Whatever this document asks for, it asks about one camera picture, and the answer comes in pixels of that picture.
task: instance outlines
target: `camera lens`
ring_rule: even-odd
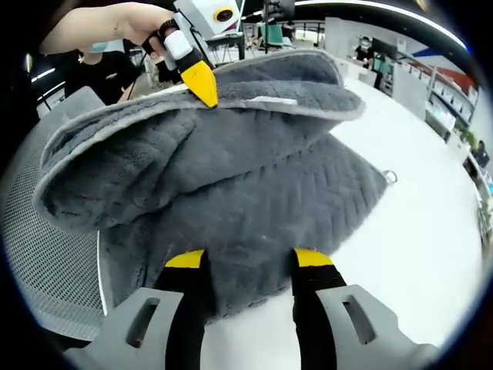
[[[219,13],[217,13],[216,20],[218,22],[226,22],[226,21],[229,21],[231,19],[231,17],[233,17],[233,11],[226,9],[226,10],[222,10]]]

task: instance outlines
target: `gray mesh chair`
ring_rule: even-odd
[[[96,233],[67,234],[32,207],[45,144],[63,122],[104,106],[88,87],[55,106],[25,138],[0,179],[5,249],[19,287],[42,327],[93,340],[103,312],[99,296]]]

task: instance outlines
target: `white table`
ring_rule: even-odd
[[[394,170],[374,212],[333,256],[398,316],[413,341],[441,345],[475,295],[481,243],[474,184],[443,140],[382,92],[348,79],[366,113],[334,135],[382,170]],[[299,369],[290,292],[207,327],[202,368]]]

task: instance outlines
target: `human arm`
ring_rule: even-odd
[[[128,39],[142,45],[173,13],[155,5],[126,2],[98,8],[76,8],[67,13],[43,40],[40,51],[52,54],[86,49],[91,44]],[[149,41],[159,54],[164,48]]]

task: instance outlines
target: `fleece towel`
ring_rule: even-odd
[[[63,125],[42,156],[35,209],[100,230],[116,304],[177,254],[206,248],[219,316],[289,286],[294,247],[330,254],[386,180],[329,134],[362,101],[321,51],[215,71],[220,104],[190,91],[108,106]]]

